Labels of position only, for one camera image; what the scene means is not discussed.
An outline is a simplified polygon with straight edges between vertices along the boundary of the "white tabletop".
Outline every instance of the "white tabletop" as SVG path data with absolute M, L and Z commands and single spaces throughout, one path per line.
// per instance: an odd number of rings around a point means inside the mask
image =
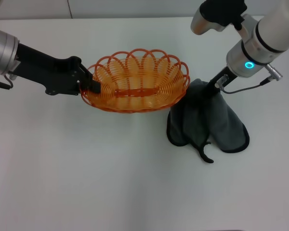
M 0 21 L 0 29 L 85 66 L 116 51 L 162 49 L 188 64 L 191 79 L 210 80 L 239 36 L 232 27 L 196 36 L 190 23 L 27 20 Z M 0 231 L 289 231 L 289 51 L 273 66 L 282 81 L 224 96 L 250 145 L 237 154 L 206 146 L 214 164 L 170 144 L 168 110 L 103 112 L 19 77 L 0 89 Z M 227 90 L 267 76 L 238 78 Z

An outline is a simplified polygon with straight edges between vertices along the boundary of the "black cable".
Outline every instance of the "black cable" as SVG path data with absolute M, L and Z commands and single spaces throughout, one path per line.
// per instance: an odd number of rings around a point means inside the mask
M 263 86 L 263 85 L 271 82 L 271 80 L 272 80 L 271 78 L 272 78 L 272 76 L 269 76 L 269 77 L 266 78 L 264 81 L 262 81 L 259 85 L 253 86 L 253 87 L 250 87 L 250 88 L 244 88 L 244 89 L 240 89 L 240 90 L 236 90 L 236 91 L 231 91 L 231 92 L 225 91 L 225 90 L 223 89 L 223 87 L 221 87 L 220 89 L 221 89 L 221 91 L 222 91 L 223 93 L 226 93 L 226 94 L 234 94 L 234 93 L 238 93 L 238 92 L 241 92 L 241 91 L 244 91 L 244 90 L 250 90 L 250 89 L 254 89 L 254 88 L 261 87 L 261 86 Z
M 11 88 L 13 88 L 14 87 L 13 82 L 6 75 L 4 75 L 4 78 L 10 83 Z
M 250 88 L 244 88 L 244 89 L 241 89 L 241 90 L 236 90 L 236 91 L 232 91 L 232 92 L 227 92 L 225 91 L 224 89 L 221 89 L 221 91 L 223 93 L 226 93 L 226 94 L 234 94 L 234 93 L 238 93 L 238 92 L 241 92 L 241 91 L 244 91 L 244 90 L 250 90 L 250 89 L 254 89 L 254 88 L 258 88 L 258 87 L 261 87 L 262 85 L 257 85 L 257 86 L 253 86 L 253 87 L 250 87 Z
M 67 5 L 68 5 L 68 9 L 69 9 L 69 14 L 71 15 L 71 18 L 73 19 L 71 7 L 69 6 L 69 0 L 67 0 Z

